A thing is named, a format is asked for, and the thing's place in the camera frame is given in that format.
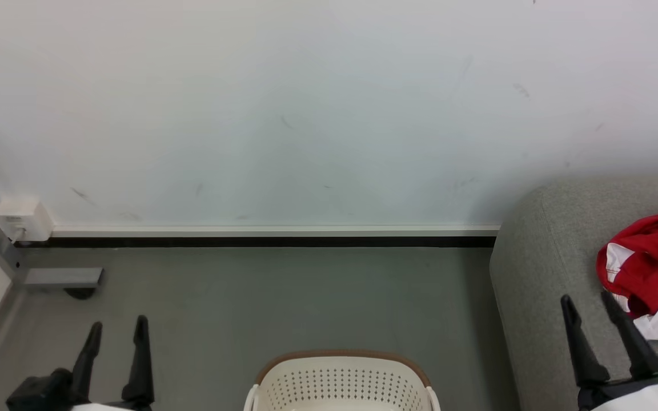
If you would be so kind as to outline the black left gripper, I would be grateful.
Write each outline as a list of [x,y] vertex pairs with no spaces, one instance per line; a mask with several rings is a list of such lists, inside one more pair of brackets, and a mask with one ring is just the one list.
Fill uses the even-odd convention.
[[[98,356],[102,323],[95,322],[78,355],[73,371],[58,368],[45,377],[26,378],[7,398],[8,410],[75,410],[76,406],[96,404],[89,400],[93,365]],[[139,315],[133,336],[135,353],[130,379],[121,400],[106,403],[115,409],[151,410],[154,380],[151,361],[149,322]]]

